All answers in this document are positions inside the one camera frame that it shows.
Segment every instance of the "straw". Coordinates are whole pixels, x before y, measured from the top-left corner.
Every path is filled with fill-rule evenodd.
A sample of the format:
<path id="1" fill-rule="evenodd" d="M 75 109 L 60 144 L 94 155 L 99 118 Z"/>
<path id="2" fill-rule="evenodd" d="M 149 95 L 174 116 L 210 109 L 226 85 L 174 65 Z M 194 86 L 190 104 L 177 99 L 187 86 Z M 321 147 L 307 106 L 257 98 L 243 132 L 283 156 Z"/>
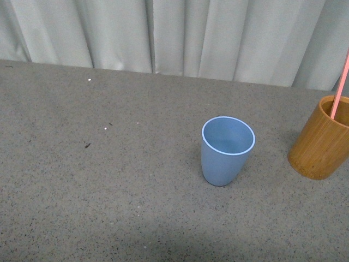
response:
<path id="1" fill-rule="evenodd" d="M 349 70 L 349 49 L 348 49 L 347 57 L 345 58 L 343 72 L 342 72 L 342 75 L 341 75 L 340 80 L 339 80 L 337 92 L 336 92 L 336 95 L 335 95 L 334 100 L 333 100 L 333 105 L 332 105 L 331 114 L 330 114 L 330 117 L 332 119 L 334 119 L 334 116 L 335 116 L 336 111 L 337 111 L 340 96 L 342 95 L 344 83 L 345 83 L 345 80 L 346 80 L 347 75 L 348 75 L 348 70 Z"/>

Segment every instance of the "wooden cup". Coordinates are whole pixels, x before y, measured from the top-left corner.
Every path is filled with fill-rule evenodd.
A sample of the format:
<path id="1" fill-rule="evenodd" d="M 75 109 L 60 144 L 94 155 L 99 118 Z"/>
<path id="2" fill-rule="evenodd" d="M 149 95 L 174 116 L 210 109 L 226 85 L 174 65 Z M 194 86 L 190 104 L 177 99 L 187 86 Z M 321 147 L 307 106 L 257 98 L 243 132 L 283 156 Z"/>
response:
<path id="1" fill-rule="evenodd" d="M 288 153 L 292 167 L 311 179 L 329 177 L 349 156 L 349 98 L 340 98 L 334 120 L 333 100 L 320 100 Z"/>

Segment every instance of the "white curtain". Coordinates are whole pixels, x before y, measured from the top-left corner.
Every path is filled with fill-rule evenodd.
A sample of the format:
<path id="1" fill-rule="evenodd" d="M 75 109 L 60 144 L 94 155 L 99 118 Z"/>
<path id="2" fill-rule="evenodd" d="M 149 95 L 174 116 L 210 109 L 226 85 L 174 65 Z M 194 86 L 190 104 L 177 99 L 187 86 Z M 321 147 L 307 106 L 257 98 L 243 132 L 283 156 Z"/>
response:
<path id="1" fill-rule="evenodd" d="M 0 59 L 331 90 L 348 0 L 0 0 Z"/>

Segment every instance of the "cup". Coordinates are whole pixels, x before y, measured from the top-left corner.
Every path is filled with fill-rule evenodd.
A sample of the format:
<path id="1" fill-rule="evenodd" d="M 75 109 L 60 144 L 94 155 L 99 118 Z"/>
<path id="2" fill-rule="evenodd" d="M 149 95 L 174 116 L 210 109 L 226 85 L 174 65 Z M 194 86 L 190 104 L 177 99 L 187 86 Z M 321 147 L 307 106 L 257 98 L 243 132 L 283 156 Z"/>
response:
<path id="1" fill-rule="evenodd" d="M 255 134 L 243 121 L 219 116 L 202 127 L 201 166 L 214 186 L 229 184 L 240 172 L 253 146 Z"/>
<path id="2" fill-rule="evenodd" d="M 333 100 L 320 100 L 288 153 L 292 167 L 311 179 L 329 177 L 349 156 L 349 98 L 340 98 L 334 120 Z"/>

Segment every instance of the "blue plastic cup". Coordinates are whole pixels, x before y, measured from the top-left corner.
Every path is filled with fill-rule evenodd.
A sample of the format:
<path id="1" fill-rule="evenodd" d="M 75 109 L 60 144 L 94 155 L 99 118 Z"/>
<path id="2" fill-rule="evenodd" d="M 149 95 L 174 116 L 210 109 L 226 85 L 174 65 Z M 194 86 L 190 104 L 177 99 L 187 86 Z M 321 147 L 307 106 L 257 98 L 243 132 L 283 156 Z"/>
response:
<path id="1" fill-rule="evenodd" d="M 243 121 L 219 116 L 202 127 L 201 166 L 205 179 L 214 186 L 229 184 L 240 172 L 253 146 L 253 130 Z"/>

